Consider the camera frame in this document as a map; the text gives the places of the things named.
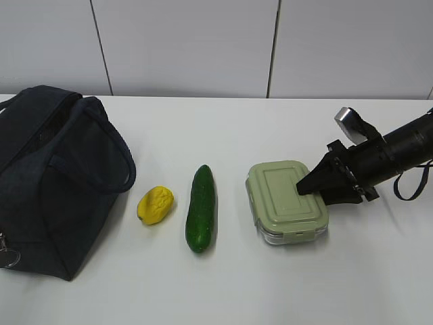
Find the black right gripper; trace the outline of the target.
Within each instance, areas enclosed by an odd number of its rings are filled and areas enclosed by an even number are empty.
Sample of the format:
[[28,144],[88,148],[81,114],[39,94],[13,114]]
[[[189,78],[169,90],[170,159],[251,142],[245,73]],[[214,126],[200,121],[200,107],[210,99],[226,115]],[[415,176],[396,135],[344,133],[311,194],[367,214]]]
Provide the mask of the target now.
[[359,204],[379,198],[374,186],[365,183],[357,164],[362,145],[346,148],[340,140],[327,145],[328,153],[297,184],[299,195],[320,192],[326,205]]

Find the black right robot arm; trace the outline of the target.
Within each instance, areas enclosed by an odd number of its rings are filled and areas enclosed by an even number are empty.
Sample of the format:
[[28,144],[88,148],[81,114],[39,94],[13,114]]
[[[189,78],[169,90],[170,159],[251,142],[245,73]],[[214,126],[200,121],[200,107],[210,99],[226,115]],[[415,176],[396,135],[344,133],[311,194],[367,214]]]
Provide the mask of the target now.
[[326,205],[359,204],[378,198],[375,186],[394,179],[394,195],[402,200],[398,183],[403,173],[421,168],[420,183],[408,199],[419,197],[432,168],[431,111],[387,135],[352,108],[341,108],[334,120],[353,145],[328,144],[319,164],[296,184],[299,195],[320,194]]

